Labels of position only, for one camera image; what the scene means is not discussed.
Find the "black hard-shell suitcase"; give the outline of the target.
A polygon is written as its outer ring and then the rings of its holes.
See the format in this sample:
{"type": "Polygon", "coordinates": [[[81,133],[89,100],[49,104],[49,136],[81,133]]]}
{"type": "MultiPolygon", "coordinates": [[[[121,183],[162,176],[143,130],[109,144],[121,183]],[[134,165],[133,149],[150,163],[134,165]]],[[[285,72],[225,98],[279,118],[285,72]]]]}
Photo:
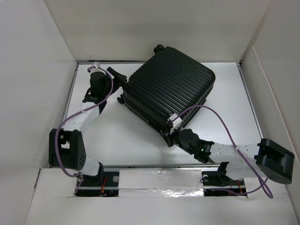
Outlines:
{"type": "Polygon", "coordinates": [[[138,68],[123,86],[117,101],[141,118],[163,137],[169,135],[173,115],[186,126],[206,101],[216,80],[202,63],[173,47],[157,45],[154,55],[138,68]]]}

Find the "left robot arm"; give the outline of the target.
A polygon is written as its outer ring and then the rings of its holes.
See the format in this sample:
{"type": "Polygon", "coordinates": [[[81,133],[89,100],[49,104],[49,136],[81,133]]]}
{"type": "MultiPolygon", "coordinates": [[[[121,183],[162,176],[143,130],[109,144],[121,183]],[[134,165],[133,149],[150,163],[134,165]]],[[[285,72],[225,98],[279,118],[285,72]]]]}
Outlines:
{"type": "Polygon", "coordinates": [[[87,157],[83,134],[104,110],[108,98],[124,86],[127,77],[111,67],[102,69],[93,64],[87,69],[90,86],[80,110],[67,117],[58,128],[49,133],[49,166],[60,168],[67,176],[79,182],[89,180],[94,186],[104,182],[104,168],[100,162],[87,157]]]}

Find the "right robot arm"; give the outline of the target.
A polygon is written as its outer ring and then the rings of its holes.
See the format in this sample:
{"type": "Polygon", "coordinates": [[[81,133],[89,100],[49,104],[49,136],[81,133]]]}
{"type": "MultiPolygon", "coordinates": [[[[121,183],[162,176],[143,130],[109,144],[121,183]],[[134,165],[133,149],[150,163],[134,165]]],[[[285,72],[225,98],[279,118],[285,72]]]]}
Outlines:
{"type": "Polygon", "coordinates": [[[221,184],[256,175],[285,185],[292,182],[295,155],[270,139],[234,147],[202,140],[191,129],[177,129],[161,136],[168,147],[176,145],[201,163],[219,164],[216,175],[221,184]]]}

